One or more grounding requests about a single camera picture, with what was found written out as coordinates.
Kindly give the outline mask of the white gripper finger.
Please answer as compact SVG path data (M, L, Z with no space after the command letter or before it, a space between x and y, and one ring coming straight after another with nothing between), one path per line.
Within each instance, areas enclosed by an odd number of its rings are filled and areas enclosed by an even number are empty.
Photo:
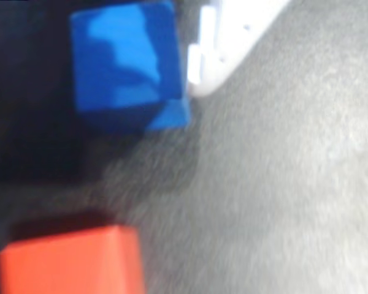
M210 1L202 6L197 42L188 46L188 94L207 97L220 88L288 4Z

